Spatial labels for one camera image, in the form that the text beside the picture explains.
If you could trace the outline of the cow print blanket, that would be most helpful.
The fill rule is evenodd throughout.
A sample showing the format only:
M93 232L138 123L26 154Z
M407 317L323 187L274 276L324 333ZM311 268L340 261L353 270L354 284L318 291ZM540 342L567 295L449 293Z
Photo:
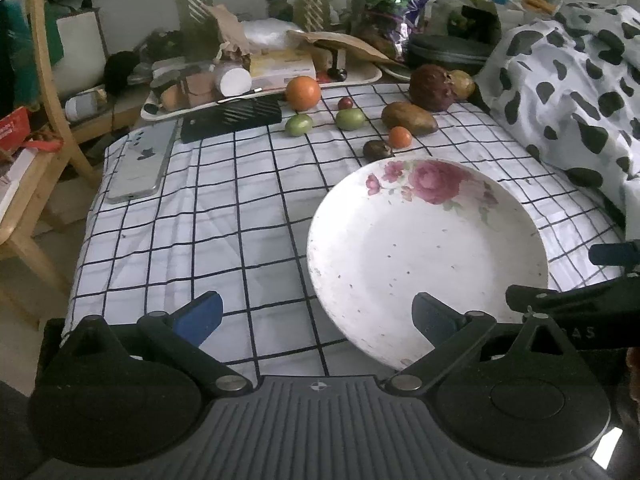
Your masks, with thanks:
M507 32L475 78L526 151L639 225L639 13L569 3Z

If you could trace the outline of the white floral plate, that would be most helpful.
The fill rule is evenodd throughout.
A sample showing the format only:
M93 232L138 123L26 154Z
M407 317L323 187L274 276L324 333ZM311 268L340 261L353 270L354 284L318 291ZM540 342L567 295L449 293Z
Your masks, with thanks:
M475 169L423 156L372 162L338 182L312 218L306 257L324 312L394 370L433 348L412 322L420 292L516 323L508 287L549 281L544 242L515 196Z

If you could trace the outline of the green fruit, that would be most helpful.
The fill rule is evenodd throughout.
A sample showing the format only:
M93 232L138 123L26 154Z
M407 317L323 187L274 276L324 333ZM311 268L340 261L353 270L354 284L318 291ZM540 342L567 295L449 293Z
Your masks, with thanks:
M335 125L345 131L357 130L366 121L366 115L359 108L345 108L344 110L339 110L335 116Z
M307 114L294 115L285 124L285 132L289 136L304 136L312 128L314 128L314 121Z

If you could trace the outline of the white cylinder bottle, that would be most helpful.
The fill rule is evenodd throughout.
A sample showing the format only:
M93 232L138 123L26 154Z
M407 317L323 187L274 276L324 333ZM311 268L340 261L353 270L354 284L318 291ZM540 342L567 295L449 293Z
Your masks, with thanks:
M252 83L250 72L242 65L222 63L214 68L214 86L224 98L242 96L250 91Z

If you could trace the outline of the white serving tray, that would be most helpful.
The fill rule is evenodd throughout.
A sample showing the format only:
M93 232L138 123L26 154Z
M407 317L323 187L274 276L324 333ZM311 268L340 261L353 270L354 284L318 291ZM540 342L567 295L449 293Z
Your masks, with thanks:
M344 80L336 80L331 79L326 70L322 70L322 72L317 74L317 81L320 88L324 90L349 86L364 86L365 84L374 84L383 76L382 70L373 63L363 60L352 60L351 58L346 62L345 72L346 78ZM157 98L153 92L150 92L140 110L140 118L145 122L162 122L163 120L181 117L197 112L198 110L206 110L206 108L215 107L222 103L254 99L260 96L273 96L274 94L283 92L285 92L285 86L266 87L260 84L258 84L258 86L254 84L249 92L245 92L240 96L232 96L232 98L218 98L218 96L216 96L212 102L197 106L187 106L180 108L180 110L166 110L165 107L160 105L160 99Z

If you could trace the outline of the purple foil snack bag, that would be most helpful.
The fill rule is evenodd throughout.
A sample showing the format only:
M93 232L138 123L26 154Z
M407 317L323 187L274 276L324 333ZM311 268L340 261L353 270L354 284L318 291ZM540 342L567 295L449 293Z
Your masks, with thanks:
M405 59L428 0L366 0L357 36L396 62Z

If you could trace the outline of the dark brown round fruit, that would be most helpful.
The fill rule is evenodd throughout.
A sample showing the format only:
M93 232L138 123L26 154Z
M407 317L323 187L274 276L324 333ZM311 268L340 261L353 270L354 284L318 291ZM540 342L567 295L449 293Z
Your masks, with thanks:
M376 162L394 156L392 148L381 140L371 140L363 144L362 154L367 162Z

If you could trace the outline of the small orange tangerine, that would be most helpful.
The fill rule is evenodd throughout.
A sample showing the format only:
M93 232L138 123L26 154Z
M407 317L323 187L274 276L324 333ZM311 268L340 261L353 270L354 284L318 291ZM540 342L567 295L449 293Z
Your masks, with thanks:
M403 126L393 127L388 133L388 144L390 144L394 150L408 148L412 143L412 139L412 133Z

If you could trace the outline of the large orange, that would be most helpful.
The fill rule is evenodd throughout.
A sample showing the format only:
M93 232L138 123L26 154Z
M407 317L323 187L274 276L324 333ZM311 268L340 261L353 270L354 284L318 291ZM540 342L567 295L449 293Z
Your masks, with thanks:
M286 85L285 97L292 110L303 112L318 104L321 100L321 88L314 78L298 76Z

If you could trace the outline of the black zip case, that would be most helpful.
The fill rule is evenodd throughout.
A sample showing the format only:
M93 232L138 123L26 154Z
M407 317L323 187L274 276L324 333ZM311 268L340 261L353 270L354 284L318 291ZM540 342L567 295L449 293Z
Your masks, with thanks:
M408 42L405 63L413 70L433 64L474 76L484 67L494 49L490 44L453 36L414 35Z

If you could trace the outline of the small red fruit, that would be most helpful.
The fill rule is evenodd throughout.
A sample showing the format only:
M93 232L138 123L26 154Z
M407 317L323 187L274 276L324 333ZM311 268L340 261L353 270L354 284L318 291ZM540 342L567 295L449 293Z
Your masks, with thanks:
M344 96L338 101L337 107L339 110L351 110L354 107L354 102L348 96Z

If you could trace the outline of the dark red dragon fruit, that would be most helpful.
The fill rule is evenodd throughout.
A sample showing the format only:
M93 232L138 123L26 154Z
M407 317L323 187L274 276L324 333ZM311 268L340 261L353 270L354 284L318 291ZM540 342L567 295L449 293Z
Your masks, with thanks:
M422 65L412 72L409 96L414 105L429 112L446 112L456 99L449 73L433 64Z

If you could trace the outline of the yellow pear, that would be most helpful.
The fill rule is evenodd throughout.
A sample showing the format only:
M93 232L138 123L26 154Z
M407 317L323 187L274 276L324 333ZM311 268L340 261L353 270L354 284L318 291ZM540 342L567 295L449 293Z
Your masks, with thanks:
M465 73L463 70L450 70L449 78L457 100L467 100L472 96L476 85L475 81L469 74Z

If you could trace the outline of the brown paper envelope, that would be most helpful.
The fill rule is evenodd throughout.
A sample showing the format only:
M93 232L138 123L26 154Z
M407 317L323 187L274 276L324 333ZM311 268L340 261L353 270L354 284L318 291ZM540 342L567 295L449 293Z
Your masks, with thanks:
M289 30L288 36L318 48L346 50L355 58L363 61L399 65L399 62L393 58L389 58L383 52L375 49L375 47L367 44L362 39L349 34L342 34L341 32L299 32L298 30Z

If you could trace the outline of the silver smartphone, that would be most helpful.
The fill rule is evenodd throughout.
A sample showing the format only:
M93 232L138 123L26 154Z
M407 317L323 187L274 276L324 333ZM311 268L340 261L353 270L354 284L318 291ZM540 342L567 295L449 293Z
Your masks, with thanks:
M108 186L109 202L121 203L157 191L180 126L180 120L154 122L130 134Z

